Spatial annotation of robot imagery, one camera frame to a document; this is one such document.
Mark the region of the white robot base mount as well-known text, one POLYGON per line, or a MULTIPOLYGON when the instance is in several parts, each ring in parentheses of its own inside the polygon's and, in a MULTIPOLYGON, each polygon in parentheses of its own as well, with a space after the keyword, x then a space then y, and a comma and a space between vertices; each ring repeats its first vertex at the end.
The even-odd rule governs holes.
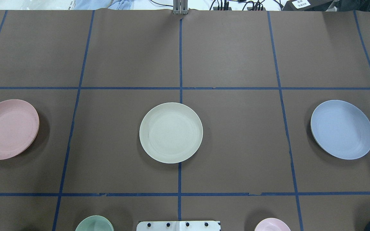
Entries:
POLYGON ((137 231, 220 231, 221 224, 213 220, 197 221, 144 221, 139 222, 137 231))

